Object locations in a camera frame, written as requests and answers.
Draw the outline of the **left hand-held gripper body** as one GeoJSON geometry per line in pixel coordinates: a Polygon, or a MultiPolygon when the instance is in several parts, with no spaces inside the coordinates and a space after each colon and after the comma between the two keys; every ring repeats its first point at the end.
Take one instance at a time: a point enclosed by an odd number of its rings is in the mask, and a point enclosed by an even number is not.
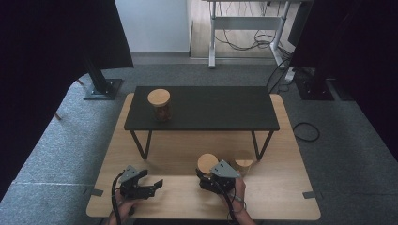
{"type": "Polygon", "coordinates": [[[140,186],[139,180],[137,180],[137,175],[139,171],[129,165],[126,170],[122,173],[119,183],[120,183],[120,193],[125,199],[139,200],[148,199],[149,197],[154,197],[156,189],[154,185],[151,186],[140,186]]]}

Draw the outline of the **black low metal shelf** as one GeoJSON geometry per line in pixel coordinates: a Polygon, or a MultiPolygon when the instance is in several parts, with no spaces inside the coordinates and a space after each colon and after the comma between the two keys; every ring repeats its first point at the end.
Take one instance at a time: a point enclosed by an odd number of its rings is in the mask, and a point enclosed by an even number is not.
{"type": "Polygon", "coordinates": [[[280,126],[265,86],[138,86],[124,129],[146,159],[149,147],[140,144],[138,130],[265,131],[268,136],[264,144],[268,144],[280,126]],[[155,89],[166,89],[171,94],[172,117],[168,121],[158,121],[147,100],[155,89]]]}

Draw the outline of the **black stand with base plate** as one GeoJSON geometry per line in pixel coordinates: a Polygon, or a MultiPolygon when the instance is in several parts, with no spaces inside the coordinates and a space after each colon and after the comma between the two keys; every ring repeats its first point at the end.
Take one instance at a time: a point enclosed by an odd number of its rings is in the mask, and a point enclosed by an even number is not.
{"type": "Polygon", "coordinates": [[[114,100],[123,80],[106,79],[89,58],[85,58],[84,65],[92,80],[84,100],[114,100]]]}
{"type": "Polygon", "coordinates": [[[332,93],[326,85],[326,78],[314,68],[298,67],[294,81],[303,100],[333,101],[332,93]]]}

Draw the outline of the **black curtain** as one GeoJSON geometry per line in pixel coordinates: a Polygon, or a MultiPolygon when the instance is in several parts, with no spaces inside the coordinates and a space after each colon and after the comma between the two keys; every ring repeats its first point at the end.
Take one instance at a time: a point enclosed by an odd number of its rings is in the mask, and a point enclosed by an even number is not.
{"type": "Polygon", "coordinates": [[[398,159],[398,0],[314,0],[291,65],[335,77],[398,159]]]}
{"type": "Polygon", "coordinates": [[[115,0],[0,0],[0,201],[70,86],[131,65],[115,0]]]}

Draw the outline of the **person's left hand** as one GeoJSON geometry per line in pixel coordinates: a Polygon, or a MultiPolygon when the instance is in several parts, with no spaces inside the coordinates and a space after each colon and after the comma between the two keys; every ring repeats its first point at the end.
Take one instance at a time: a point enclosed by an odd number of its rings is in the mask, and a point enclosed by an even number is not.
{"type": "Polygon", "coordinates": [[[138,200],[126,200],[121,194],[120,191],[117,190],[115,192],[115,200],[116,200],[116,205],[117,205],[117,211],[119,214],[119,217],[115,215],[114,212],[112,212],[108,218],[107,221],[105,222],[105,225],[121,225],[123,222],[125,222],[129,218],[129,212],[132,207],[134,207],[137,203],[138,200]]]}

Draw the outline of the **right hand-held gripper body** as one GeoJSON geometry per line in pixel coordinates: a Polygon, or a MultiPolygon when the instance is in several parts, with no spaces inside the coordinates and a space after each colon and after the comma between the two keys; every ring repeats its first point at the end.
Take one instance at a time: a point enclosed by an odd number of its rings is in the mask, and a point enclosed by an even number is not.
{"type": "Polygon", "coordinates": [[[221,160],[211,169],[211,174],[205,174],[206,181],[200,182],[201,189],[216,194],[229,192],[235,187],[236,179],[240,174],[226,161],[221,160]]]}

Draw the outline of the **person's right hand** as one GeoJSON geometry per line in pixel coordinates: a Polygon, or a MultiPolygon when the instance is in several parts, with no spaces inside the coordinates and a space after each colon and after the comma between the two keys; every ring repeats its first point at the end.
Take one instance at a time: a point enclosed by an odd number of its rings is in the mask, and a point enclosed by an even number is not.
{"type": "Polygon", "coordinates": [[[243,179],[239,177],[236,179],[235,188],[227,194],[228,200],[232,205],[232,212],[234,214],[239,214],[246,211],[245,189],[246,185],[243,179]]]}

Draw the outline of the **white desk frame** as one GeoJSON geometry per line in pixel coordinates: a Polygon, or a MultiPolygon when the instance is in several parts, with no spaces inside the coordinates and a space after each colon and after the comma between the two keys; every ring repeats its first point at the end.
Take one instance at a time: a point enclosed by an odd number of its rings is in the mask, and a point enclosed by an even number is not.
{"type": "Polygon", "coordinates": [[[210,4],[210,43],[208,49],[208,67],[216,66],[216,44],[215,33],[217,30],[267,30],[275,31],[275,38],[270,42],[270,50],[273,58],[280,68],[285,68],[282,53],[278,50],[283,33],[288,11],[292,3],[313,2],[313,0],[203,0],[210,4]],[[221,2],[284,2],[281,16],[259,16],[259,17],[233,17],[218,16],[216,6],[221,2]]]}

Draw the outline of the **wooden-lid jar with red-brown contents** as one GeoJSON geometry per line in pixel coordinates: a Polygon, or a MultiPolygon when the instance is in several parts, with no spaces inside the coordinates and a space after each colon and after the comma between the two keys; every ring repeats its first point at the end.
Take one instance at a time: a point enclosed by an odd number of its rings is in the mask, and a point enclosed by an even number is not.
{"type": "Polygon", "coordinates": [[[171,119],[171,94],[166,89],[152,90],[148,94],[147,100],[152,105],[155,118],[158,121],[165,122],[171,119]]]}

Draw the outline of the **wooden-lid jar with dark contents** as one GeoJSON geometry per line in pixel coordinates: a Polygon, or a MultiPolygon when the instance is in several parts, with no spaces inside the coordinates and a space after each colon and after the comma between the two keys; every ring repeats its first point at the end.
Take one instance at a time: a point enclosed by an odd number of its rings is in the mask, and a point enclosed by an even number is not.
{"type": "Polygon", "coordinates": [[[213,154],[203,154],[197,160],[197,169],[204,174],[211,174],[211,169],[219,163],[219,160],[213,154]]]}

